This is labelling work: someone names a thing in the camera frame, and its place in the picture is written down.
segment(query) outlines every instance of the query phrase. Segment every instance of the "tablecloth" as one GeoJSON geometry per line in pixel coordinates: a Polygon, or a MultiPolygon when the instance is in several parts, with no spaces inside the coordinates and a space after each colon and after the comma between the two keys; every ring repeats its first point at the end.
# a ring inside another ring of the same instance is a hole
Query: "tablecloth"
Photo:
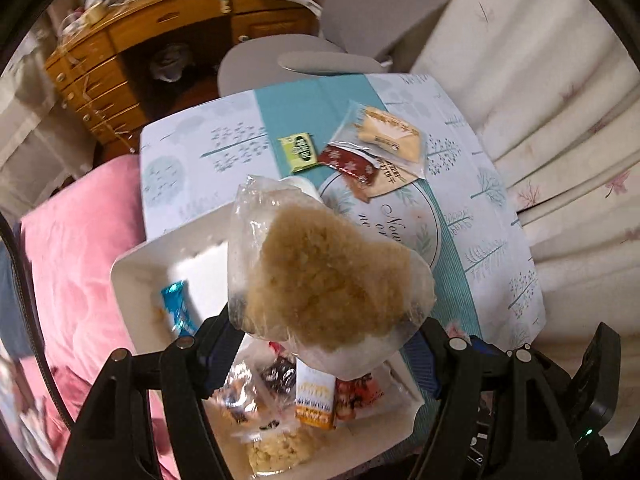
{"type": "MultiPolygon", "coordinates": [[[[146,126],[140,153],[147,238],[231,202],[248,174],[289,175],[278,139],[306,132],[319,152],[350,101],[388,110],[422,130],[427,178],[365,204],[330,168],[300,175],[338,214],[422,255],[436,281],[432,315],[443,325],[455,321],[505,350],[531,342],[545,324],[545,310],[518,216],[475,133],[428,75],[349,75],[274,85],[146,126]]],[[[425,400],[412,444],[424,436],[434,413],[426,394],[425,400]]]]}

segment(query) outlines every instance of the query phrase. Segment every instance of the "chair seat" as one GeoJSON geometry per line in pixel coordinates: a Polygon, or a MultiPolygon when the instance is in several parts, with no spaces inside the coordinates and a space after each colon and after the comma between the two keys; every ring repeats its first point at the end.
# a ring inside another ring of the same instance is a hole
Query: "chair seat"
{"type": "Polygon", "coordinates": [[[240,43],[220,63],[220,97],[275,83],[316,77],[286,70],[278,65],[280,54],[301,51],[343,52],[339,46],[327,40],[306,34],[281,34],[240,43]]]}

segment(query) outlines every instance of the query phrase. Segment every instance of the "blue candy wrapper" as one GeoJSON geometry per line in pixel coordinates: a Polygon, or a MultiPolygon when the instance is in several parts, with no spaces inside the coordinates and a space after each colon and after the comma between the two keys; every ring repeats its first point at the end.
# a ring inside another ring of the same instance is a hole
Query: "blue candy wrapper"
{"type": "Polygon", "coordinates": [[[198,330],[193,324],[187,305],[184,302],[185,281],[175,282],[162,290],[162,299],[164,300],[164,309],[166,310],[170,323],[171,331],[176,337],[183,335],[194,335],[198,330]]]}

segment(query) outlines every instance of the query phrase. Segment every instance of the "pink bedding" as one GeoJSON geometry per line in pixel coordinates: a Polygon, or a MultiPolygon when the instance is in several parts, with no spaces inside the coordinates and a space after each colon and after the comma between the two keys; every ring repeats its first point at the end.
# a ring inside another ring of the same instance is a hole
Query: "pink bedding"
{"type": "MultiPolygon", "coordinates": [[[[110,270],[122,253],[145,240],[137,155],[98,167],[22,219],[24,249],[47,360],[75,417],[90,384],[115,348],[133,349],[111,288],[110,270]]],[[[68,434],[34,358],[22,361],[35,395],[47,397],[47,433],[58,456],[68,434]]],[[[161,403],[151,412],[166,478],[177,469],[166,436],[161,403]]]]}

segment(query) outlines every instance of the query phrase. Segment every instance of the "silver screw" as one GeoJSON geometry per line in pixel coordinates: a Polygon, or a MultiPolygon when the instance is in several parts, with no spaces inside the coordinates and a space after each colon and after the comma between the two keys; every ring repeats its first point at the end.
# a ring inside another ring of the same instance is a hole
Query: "silver screw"
{"type": "Polygon", "coordinates": [[[453,339],[449,339],[449,346],[454,350],[462,351],[466,348],[466,341],[462,338],[455,337],[453,339]]]}
{"type": "Polygon", "coordinates": [[[191,337],[190,335],[184,335],[184,336],[178,338],[178,341],[175,342],[175,345],[180,350],[185,350],[187,348],[191,348],[193,346],[194,342],[195,341],[194,341],[193,337],[191,337]]]}
{"type": "Polygon", "coordinates": [[[516,352],[516,357],[523,363],[531,361],[531,354],[522,348],[516,352]]]}
{"type": "Polygon", "coordinates": [[[129,351],[126,348],[116,348],[111,352],[111,359],[116,362],[122,361],[128,354],[129,351]]]}

